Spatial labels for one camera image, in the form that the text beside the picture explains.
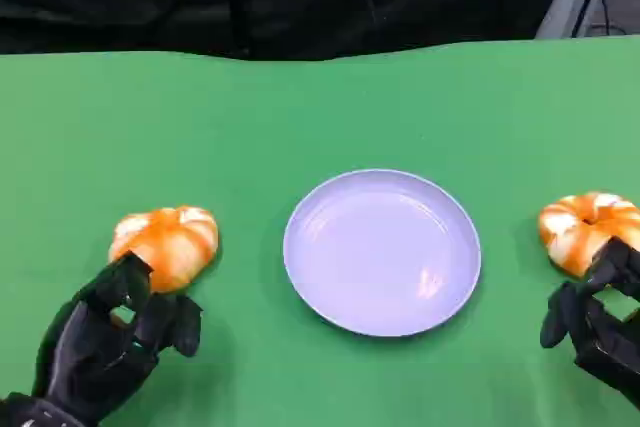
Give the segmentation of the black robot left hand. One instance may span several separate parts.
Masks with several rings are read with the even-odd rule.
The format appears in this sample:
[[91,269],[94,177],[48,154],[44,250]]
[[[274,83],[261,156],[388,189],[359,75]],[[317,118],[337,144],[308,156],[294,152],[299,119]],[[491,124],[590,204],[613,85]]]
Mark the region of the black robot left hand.
[[134,253],[107,265],[55,315],[38,350],[32,393],[83,426],[97,426],[145,383],[160,354],[196,354],[202,309],[151,290]]

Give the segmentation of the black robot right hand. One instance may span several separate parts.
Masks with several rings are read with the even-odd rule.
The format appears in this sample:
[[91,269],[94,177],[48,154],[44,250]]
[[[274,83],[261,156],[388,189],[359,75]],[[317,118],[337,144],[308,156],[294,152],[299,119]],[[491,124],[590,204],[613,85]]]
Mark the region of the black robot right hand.
[[595,254],[583,278],[560,285],[548,298],[540,345],[550,349],[569,337],[574,363],[634,406],[639,405],[639,311],[621,320],[596,294],[610,286],[639,299],[639,251],[612,237]]

